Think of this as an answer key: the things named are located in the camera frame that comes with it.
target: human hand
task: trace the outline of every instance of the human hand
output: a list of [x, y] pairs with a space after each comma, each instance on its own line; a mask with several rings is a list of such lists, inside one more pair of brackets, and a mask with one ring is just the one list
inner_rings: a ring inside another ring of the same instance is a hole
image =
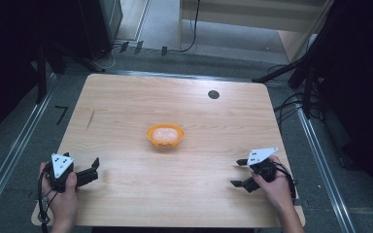
[[[277, 156], [269, 157], [275, 163], [281, 163]], [[275, 180], [271, 183], [265, 181], [262, 176], [252, 173], [254, 181], [266, 192], [268, 200], [275, 207], [280, 217], [283, 232], [303, 233], [298, 213], [292, 204], [289, 184], [286, 175], [277, 170]]]
[[[40, 173], [42, 173], [46, 165], [45, 162], [41, 163]], [[56, 194], [55, 191], [51, 190], [50, 181], [44, 176], [42, 180], [43, 195], [48, 194], [47, 197], [49, 201], [56, 195], [50, 204], [54, 218], [52, 233], [73, 231], [78, 215], [79, 190], [76, 186], [77, 175], [71, 172], [66, 180], [65, 192]]]
[[[281, 163], [280, 159], [275, 155], [271, 155], [269, 159], [271, 159], [272, 162]], [[253, 176], [254, 181], [266, 192], [268, 200], [277, 211], [293, 207], [288, 180], [283, 172], [277, 170], [275, 180], [271, 183], [266, 182], [262, 176], [257, 175], [254, 172], [252, 172], [251, 175]]]

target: wire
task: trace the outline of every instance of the wire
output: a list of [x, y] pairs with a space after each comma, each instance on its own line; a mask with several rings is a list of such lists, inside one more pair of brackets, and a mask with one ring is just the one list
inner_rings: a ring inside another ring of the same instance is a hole
[[47, 205], [47, 209], [45, 210], [45, 214], [48, 213], [48, 209], [50, 208], [50, 205], [51, 205], [53, 199], [55, 199], [55, 197], [56, 197], [56, 195], [57, 195], [58, 193], [59, 193], [59, 192], [56, 192], [56, 193], [54, 194], [54, 196], [52, 197], [52, 199], [50, 200], [50, 202], [48, 203], [48, 205]]
[[109, 69], [109, 68], [112, 68], [112, 67], [115, 65], [114, 50], [118, 49], [119, 47], [120, 47], [120, 46], [117, 46], [117, 47], [115, 47], [115, 48], [113, 48], [113, 49], [111, 50], [111, 57], [114, 59], [112, 65], [110, 65], [110, 66], [101, 66], [101, 65], [97, 64], [97, 63], [94, 62], [94, 61], [90, 61], [90, 62], [92, 62], [93, 64], [95, 64], [96, 66], [98, 66], [99, 68], [102, 68], [102, 69]]
[[44, 179], [44, 175], [47, 173], [49, 169], [49, 163], [45, 166], [45, 168], [42, 170], [41, 175], [39, 176], [38, 180], [38, 204], [39, 204], [39, 213], [38, 213], [38, 219], [42, 222], [41, 229], [42, 232], [48, 233], [47, 224], [50, 221], [50, 219], [47, 216], [47, 213], [44, 212], [44, 204], [42, 201], [42, 180]]
[[271, 66], [271, 67], [269, 67], [269, 69], [268, 69], [268, 75], [269, 75], [269, 72], [272, 70], [272, 69], [274, 69], [275, 67], [279, 67], [279, 66], [286, 66], [286, 65], [275, 65], [275, 66]]
[[199, 13], [199, 5], [201, 4], [201, 0], [198, 0], [198, 6], [196, 7], [196, 15], [195, 15], [195, 23], [193, 25], [193, 41], [190, 44], [189, 48], [186, 50], [179, 50], [178, 52], [186, 52], [192, 48], [192, 46], [195, 44], [196, 39], [196, 22], [198, 21], [198, 13]]

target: black circle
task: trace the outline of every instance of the black circle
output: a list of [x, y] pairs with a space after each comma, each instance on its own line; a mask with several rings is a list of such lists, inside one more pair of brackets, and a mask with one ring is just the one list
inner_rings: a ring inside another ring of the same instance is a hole
[[211, 90], [210, 92], [208, 92], [208, 96], [211, 99], [218, 99], [218, 98], [220, 98], [220, 94], [216, 90]]

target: black cable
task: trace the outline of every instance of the black cable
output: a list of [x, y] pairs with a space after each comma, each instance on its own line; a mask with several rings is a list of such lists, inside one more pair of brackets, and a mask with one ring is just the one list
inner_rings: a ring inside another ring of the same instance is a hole
[[56, 196], [58, 193], [59, 193], [59, 192], [56, 192], [56, 193], [54, 194], [54, 196], [51, 198], [50, 202], [49, 202], [48, 205], [47, 205], [47, 209], [45, 210], [45, 214], [48, 214], [48, 209], [50, 208], [50, 205], [51, 205], [53, 199], [55, 199], [55, 196]]
[[271, 67], [269, 67], [269, 69], [268, 69], [268, 71], [267, 71], [268, 75], [269, 75], [269, 72], [270, 72], [272, 69], [274, 69], [275, 67], [279, 67], [279, 66], [286, 66], [286, 65], [275, 65], [275, 66], [271, 66]]
[[195, 15], [195, 24], [193, 25], [193, 41], [190, 44], [189, 48], [186, 50], [179, 50], [178, 52], [185, 52], [190, 50], [192, 46], [195, 44], [195, 39], [196, 39], [196, 21], [198, 21], [198, 12], [199, 12], [199, 5], [201, 4], [201, 0], [198, 0], [198, 6], [196, 7], [196, 15]]
[[39, 213], [38, 219], [42, 222], [41, 229], [42, 232], [48, 233], [47, 224], [50, 222], [50, 219], [47, 216], [47, 213], [44, 211], [44, 204], [42, 201], [42, 180], [44, 179], [44, 175], [47, 173], [50, 164], [47, 163], [44, 170], [42, 170], [41, 175], [39, 176], [38, 180], [38, 204], [39, 204]]

